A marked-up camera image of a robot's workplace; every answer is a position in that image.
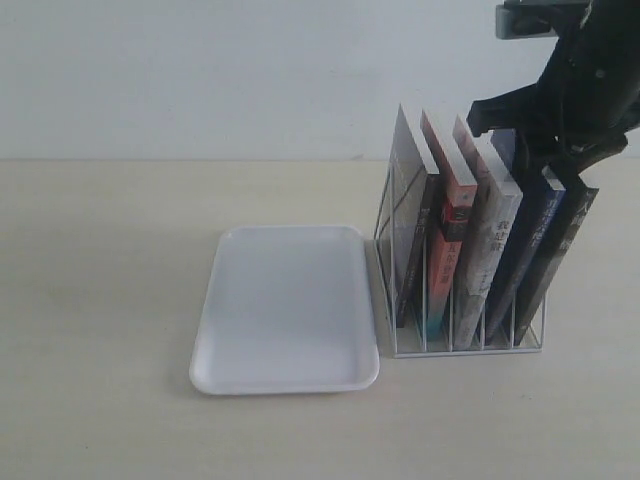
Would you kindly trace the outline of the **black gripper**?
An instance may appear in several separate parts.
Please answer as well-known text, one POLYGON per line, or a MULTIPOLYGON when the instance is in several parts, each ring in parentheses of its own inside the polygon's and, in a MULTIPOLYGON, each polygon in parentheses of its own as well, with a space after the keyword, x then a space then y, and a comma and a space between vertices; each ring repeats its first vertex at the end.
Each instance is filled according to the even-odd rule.
POLYGON ((627 126, 595 127, 565 101, 547 97, 531 84, 497 97, 476 100, 467 114, 472 135, 515 131, 514 179, 524 188, 548 164, 594 165, 628 145, 627 126))

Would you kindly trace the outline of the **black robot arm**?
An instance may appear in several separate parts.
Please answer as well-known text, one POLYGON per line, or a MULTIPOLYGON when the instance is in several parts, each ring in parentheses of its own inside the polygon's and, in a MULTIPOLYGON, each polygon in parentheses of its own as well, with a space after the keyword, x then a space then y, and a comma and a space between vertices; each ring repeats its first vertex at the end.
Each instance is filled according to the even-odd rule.
POLYGON ((639 126, 638 2, 504 1, 495 25, 501 40, 557 41, 534 83, 472 102, 474 137, 514 130, 523 172, 581 173, 627 147, 639 126))

